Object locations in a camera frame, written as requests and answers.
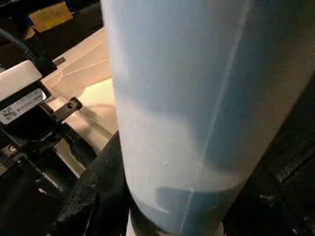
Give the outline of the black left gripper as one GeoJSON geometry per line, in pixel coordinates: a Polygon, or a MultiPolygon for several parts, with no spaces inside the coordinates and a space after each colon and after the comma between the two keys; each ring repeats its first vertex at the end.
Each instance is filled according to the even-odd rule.
{"type": "Polygon", "coordinates": [[[56,111],[41,102],[17,117],[13,107],[2,115],[10,122],[0,125],[0,160],[8,167],[21,168],[34,176],[35,184],[57,199],[75,183],[75,175],[58,157],[56,145],[64,140],[70,153],[84,167],[96,157],[92,146],[65,120],[83,105],[73,97],[56,111]]]}

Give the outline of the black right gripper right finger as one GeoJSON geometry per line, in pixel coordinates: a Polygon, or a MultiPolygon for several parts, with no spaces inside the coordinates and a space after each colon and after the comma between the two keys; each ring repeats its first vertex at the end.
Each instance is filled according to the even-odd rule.
{"type": "Polygon", "coordinates": [[[228,236],[313,236],[315,138],[273,141],[223,226],[228,236]]]}

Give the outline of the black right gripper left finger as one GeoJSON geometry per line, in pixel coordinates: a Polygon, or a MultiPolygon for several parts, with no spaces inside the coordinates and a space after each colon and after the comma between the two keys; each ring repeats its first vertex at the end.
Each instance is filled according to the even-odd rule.
{"type": "Polygon", "coordinates": [[[53,222],[52,236],[125,236],[131,195],[119,132],[81,174],[53,222]]]}

